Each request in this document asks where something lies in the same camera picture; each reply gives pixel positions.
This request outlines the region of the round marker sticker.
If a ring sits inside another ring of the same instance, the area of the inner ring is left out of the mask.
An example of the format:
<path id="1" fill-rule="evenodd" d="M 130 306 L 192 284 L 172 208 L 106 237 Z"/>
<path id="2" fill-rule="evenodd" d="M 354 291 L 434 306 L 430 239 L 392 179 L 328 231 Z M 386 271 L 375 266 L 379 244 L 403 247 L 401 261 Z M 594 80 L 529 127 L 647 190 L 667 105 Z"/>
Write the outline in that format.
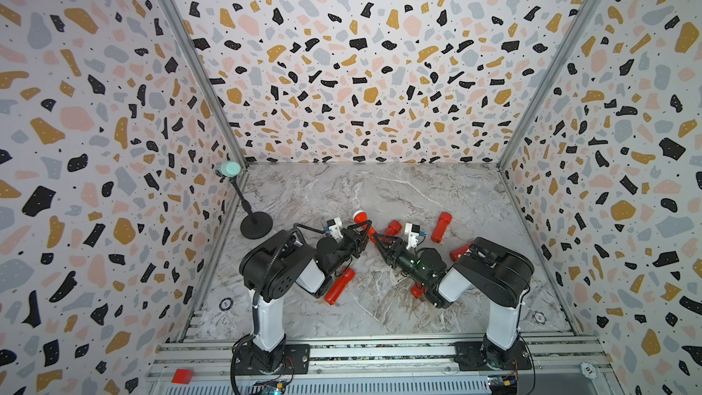
<path id="1" fill-rule="evenodd" d="M 532 321 L 538 325 L 545 325 L 547 322 L 547 318 L 544 313 L 539 312 L 539 311 L 534 311 L 531 314 Z"/>
<path id="2" fill-rule="evenodd" d="M 219 310 L 222 312 L 228 312 L 228 311 L 230 311 L 230 309 L 232 309 L 233 304 L 234 304 L 234 302 L 233 302 L 233 299 L 231 297 L 223 298 L 219 302 Z"/>

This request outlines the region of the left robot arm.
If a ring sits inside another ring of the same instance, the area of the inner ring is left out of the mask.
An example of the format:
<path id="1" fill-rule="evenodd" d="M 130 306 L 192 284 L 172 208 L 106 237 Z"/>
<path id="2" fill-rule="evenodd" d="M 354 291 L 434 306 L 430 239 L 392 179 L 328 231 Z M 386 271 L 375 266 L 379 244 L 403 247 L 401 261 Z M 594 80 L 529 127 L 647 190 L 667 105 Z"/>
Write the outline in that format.
<path id="1" fill-rule="evenodd" d="M 355 277 L 352 261 L 375 233 L 371 221 L 347 227 L 329 221 L 322 229 L 294 224 L 249 252 L 239 266 L 252 298 L 252 332 L 232 347 L 235 376 L 305 373 L 308 347 L 288 347 L 284 298 L 297 285 L 334 305 Z"/>

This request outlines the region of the red block on rail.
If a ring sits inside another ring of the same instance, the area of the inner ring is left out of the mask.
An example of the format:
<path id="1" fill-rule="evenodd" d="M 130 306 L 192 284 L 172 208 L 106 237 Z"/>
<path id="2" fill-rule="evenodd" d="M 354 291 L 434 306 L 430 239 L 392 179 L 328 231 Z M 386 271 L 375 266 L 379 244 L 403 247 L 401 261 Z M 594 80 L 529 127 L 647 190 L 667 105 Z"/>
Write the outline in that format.
<path id="1" fill-rule="evenodd" d="M 193 377 L 193 369 L 177 369 L 174 372 L 171 382 L 173 384 L 189 385 Z"/>

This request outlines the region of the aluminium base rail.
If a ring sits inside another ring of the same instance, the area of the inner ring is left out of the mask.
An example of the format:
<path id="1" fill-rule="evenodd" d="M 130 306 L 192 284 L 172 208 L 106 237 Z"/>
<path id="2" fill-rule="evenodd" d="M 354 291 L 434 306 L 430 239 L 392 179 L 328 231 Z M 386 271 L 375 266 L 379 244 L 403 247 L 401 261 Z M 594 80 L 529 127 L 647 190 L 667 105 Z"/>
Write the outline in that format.
<path id="1" fill-rule="evenodd" d="M 302 338 L 305 373 L 235 376 L 225 342 L 166 344 L 146 375 L 145 394 L 621 394 L 599 341 L 566 333 L 524 334 L 532 369 L 462 371 L 459 342 L 477 334 Z M 193 369 L 189 385 L 171 382 Z"/>

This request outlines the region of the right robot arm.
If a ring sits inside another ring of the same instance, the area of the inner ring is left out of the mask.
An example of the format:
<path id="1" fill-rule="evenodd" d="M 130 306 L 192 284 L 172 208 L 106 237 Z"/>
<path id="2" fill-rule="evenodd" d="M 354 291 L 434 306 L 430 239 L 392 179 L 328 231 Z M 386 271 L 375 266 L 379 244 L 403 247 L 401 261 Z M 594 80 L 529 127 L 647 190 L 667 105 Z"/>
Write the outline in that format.
<path id="1" fill-rule="evenodd" d="M 446 309 L 465 292 L 477 290 L 490 301 L 486 334 L 480 342 L 459 342 L 454 361 L 462 371 L 532 369 L 533 360 L 519 334 L 524 297 L 530 292 L 532 262 L 485 238 L 473 240 L 448 266 L 433 248 L 413 252 L 397 236 L 375 235 L 383 260 L 413 279 L 411 293 Z"/>

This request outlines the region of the round marker sticker left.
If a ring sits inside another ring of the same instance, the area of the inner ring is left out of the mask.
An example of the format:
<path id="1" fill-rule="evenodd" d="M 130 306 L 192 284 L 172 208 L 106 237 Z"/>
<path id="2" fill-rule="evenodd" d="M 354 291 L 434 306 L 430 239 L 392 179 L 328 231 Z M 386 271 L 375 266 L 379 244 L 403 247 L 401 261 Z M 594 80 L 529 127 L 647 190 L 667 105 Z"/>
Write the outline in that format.
<path id="1" fill-rule="evenodd" d="M 233 299 L 231 297 L 223 298 L 219 302 L 219 310 L 222 312 L 228 312 L 228 311 L 230 311 L 230 309 L 232 309 L 233 304 L 234 304 L 234 302 L 233 302 Z"/>

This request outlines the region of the red flashlight white rim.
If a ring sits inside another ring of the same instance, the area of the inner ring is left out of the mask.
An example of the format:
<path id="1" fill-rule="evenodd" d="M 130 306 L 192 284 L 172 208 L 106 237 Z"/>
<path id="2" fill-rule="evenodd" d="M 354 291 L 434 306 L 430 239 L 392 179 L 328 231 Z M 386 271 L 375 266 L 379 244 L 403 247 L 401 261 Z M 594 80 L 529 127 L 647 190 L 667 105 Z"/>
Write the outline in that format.
<path id="1" fill-rule="evenodd" d="M 372 221 L 364 210 L 358 210 L 353 215 L 354 223 L 360 224 L 364 232 L 367 232 L 369 239 L 375 241 L 376 230 L 372 225 Z"/>

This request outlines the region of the round marker sticker right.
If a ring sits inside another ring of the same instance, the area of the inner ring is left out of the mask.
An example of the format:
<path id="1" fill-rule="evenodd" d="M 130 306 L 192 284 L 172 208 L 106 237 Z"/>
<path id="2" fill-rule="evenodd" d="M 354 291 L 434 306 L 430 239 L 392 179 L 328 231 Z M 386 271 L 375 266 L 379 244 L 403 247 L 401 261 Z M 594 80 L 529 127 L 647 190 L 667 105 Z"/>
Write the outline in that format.
<path id="1" fill-rule="evenodd" d="M 532 321 L 538 325 L 545 325 L 547 322 L 547 318 L 544 313 L 539 312 L 539 311 L 534 311 L 531 314 Z"/>

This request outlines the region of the microphone stand green head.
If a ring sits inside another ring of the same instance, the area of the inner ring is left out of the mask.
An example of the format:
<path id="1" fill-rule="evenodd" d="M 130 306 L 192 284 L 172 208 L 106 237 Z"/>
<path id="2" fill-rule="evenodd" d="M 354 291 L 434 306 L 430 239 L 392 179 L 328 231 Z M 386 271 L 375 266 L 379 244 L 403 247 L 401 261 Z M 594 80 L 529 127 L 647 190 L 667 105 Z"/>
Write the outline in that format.
<path id="1" fill-rule="evenodd" d="M 272 230 L 272 217 L 263 211 L 254 212 L 250 202 L 245 199 L 238 181 L 238 177 L 242 173 L 241 165 L 237 162 L 227 161 L 217 167 L 216 173 L 230 181 L 239 197 L 241 208 L 246 213 L 246 217 L 239 226 L 242 236 L 248 240 L 258 240 L 266 236 Z"/>

